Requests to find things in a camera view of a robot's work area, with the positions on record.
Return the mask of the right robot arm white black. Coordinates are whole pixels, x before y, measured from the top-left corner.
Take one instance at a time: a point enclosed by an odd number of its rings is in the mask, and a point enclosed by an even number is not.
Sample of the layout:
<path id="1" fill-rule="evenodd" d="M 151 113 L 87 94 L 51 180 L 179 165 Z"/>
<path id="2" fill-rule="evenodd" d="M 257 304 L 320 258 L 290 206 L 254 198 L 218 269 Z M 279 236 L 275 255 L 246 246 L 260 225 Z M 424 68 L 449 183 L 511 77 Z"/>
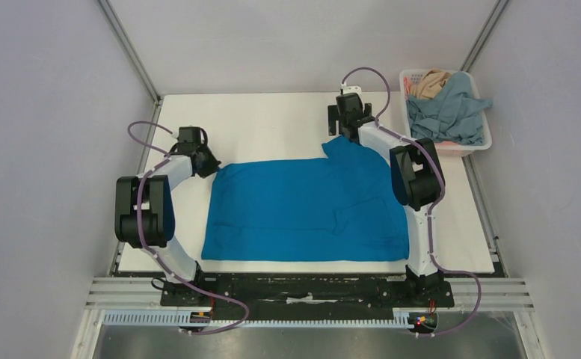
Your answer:
<path id="1" fill-rule="evenodd" d="M 407 300 L 424 305 L 442 294 L 444 273 L 433 263 L 433 209 L 443 198 L 445 181 L 434 142 L 415 140 L 381 125 L 372 115 L 371 104 L 347 89 L 328 106 L 328 130 L 374 150 L 389 163 L 392 190 L 405 209 L 408 226 Z"/>

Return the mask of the blue t-shirt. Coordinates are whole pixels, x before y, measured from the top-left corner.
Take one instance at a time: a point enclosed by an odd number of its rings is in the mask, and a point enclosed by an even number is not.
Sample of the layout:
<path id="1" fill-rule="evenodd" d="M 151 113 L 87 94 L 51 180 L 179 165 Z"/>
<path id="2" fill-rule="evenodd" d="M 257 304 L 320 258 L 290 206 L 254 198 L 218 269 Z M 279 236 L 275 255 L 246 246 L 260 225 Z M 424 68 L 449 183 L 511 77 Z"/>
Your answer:
<path id="1" fill-rule="evenodd" d="M 201 257 L 220 261 L 392 262 L 410 253 L 390 166 L 344 137 L 324 156 L 217 172 Z"/>

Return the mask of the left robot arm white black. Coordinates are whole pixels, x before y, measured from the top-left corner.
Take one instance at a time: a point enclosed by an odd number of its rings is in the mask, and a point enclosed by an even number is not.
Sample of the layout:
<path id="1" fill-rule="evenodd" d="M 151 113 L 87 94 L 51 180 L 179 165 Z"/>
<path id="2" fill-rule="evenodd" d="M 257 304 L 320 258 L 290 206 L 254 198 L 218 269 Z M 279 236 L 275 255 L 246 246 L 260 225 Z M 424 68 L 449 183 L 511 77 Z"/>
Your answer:
<path id="1" fill-rule="evenodd" d="M 154 125 L 176 139 L 170 150 L 131 138 L 163 155 L 156 165 L 141 174 L 116 181 L 114 232 L 117 240 L 147 254 L 164 273 L 163 290 L 179 286 L 179 296 L 190 305 L 206 297 L 217 298 L 197 279 L 199 264 L 176 238 L 176 217 L 171 192 L 182 182 L 206 178 L 219 170 L 221 162 L 209 148 L 206 130 L 198 126 L 180 127 L 177 132 Z"/>

